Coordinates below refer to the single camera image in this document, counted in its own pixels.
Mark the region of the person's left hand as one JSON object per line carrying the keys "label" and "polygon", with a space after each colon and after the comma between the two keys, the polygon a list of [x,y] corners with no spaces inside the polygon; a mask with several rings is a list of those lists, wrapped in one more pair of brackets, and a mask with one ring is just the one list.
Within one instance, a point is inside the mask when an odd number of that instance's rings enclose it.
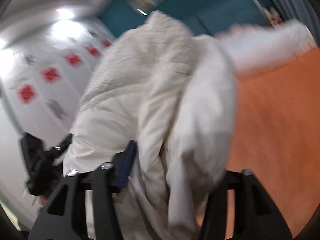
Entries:
{"label": "person's left hand", "polygon": [[40,200],[41,205],[45,206],[46,203],[48,202],[48,197],[41,195],[41,196],[39,196],[39,200]]}

